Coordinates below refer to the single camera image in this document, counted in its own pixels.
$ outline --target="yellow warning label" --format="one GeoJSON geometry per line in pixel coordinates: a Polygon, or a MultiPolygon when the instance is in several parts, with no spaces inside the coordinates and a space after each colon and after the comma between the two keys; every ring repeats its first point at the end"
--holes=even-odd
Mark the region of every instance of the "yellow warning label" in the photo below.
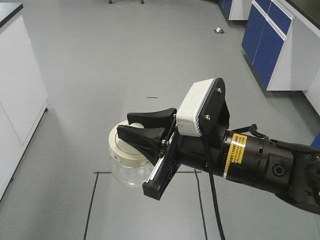
{"type": "Polygon", "coordinates": [[[228,173],[230,163],[242,162],[244,151],[246,149],[247,136],[234,133],[230,144],[228,156],[225,162],[224,176],[228,173]]]}

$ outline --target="clear plastic container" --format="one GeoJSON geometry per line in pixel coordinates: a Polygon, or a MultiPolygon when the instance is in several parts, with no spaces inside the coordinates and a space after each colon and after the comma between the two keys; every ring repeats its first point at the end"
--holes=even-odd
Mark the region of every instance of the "clear plastic container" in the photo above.
{"type": "MultiPolygon", "coordinates": [[[[128,121],[123,121],[118,125],[128,125],[128,121]]],[[[154,166],[137,149],[118,138],[116,125],[109,135],[110,167],[115,179],[128,187],[141,187],[154,166]]],[[[143,128],[139,123],[131,126],[143,128]]]]}
{"type": "Polygon", "coordinates": [[[110,166],[115,179],[128,187],[141,187],[149,178],[154,167],[152,164],[141,167],[128,167],[113,158],[110,161],[110,166]]]}

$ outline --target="gray floor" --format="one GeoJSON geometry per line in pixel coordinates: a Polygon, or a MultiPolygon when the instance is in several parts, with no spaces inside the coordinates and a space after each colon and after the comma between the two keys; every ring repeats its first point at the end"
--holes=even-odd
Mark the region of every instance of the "gray floor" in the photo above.
{"type": "MultiPolygon", "coordinates": [[[[5,2],[23,2],[50,109],[0,203],[1,240],[83,239],[112,127],[127,112],[178,108],[193,82],[224,79],[231,129],[256,123],[300,144],[320,129],[301,92],[260,89],[243,57],[245,26],[227,23],[214,1],[5,2]]],[[[219,239],[208,175],[199,178],[209,239],[219,239]]],[[[101,174],[86,239],[205,239],[196,184],[179,173],[155,201],[101,174]]],[[[320,238],[319,216],[222,178],[216,188],[228,240],[320,238]]]]}

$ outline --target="robotic arm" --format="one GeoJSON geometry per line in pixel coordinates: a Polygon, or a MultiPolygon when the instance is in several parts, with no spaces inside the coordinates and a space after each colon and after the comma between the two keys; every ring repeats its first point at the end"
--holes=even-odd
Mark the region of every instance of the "robotic arm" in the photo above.
{"type": "Polygon", "coordinates": [[[320,214],[320,148],[269,140],[257,126],[233,131],[221,78],[193,84],[179,110],[128,113],[118,137],[155,166],[144,195],[160,200],[180,165],[274,193],[283,201],[320,214]]]}

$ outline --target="black countertop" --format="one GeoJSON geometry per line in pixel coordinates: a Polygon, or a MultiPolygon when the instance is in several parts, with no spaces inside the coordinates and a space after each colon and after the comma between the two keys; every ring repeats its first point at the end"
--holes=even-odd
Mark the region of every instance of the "black countertop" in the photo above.
{"type": "Polygon", "coordinates": [[[0,2],[0,28],[23,8],[22,3],[0,2]]]}
{"type": "Polygon", "coordinates": [[[299,13],[320,29],[320,0],[286,0],[299,13]]]}

